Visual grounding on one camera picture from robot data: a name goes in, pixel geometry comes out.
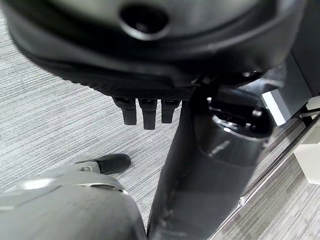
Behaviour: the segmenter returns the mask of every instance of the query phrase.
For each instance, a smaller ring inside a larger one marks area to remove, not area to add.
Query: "gray carpet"
[[[49,168],[126,153],[132,166],[115,178],[146,223],[179,120],[176,111],[172,124],[161,124],[160,113],[158,107],[154,131],[143,130],[140,111],[136,126],[124,126],[110,97],[52,76],[22,56],[0,12],[0,191]],[[294,119],[274,132],[248,187],[303,128]],[[315,240],[319,226],[319,187],[307,183],[292,157],[214,239]]]

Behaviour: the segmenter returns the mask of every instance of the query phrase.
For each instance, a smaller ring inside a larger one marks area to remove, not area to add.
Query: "black cylinder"
[[[209,238],[238,203],[271,134],[269,115],[267,131],[251,137],[214,120],[204,101],[183,103],[151,210],[151,240]]]

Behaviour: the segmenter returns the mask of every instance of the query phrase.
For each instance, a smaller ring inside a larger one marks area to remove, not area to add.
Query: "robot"
[[[261,94],[278,77],[305,0],[2,0],[18,49],[89,86],[125,125],[180,122],[145,231],[106,155],[26,178],[0,197],[0,233],[14,240],[205,240],[239,201],[273,131]]]

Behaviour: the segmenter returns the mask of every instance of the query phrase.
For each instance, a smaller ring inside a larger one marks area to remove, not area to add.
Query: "screw hole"
[[[157,8],[143,5],[127,6],[121,11],[120,18],[122,29],[136,39],[156,40],[167,33],[169,18]]]

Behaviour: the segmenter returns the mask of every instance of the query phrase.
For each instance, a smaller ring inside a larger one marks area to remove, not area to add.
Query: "black joint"
[[[125,125],[137,124],[137,110],[135,98],[113,97],[115,105],[122,110]]]
[[[179,107],[179,100],[161,100],[161,122],[171,124],[175,109]]]
[[[156,128],[156,99],[139,99],[139,105],[142,109],[143,128],[145,130],[154,130]]]

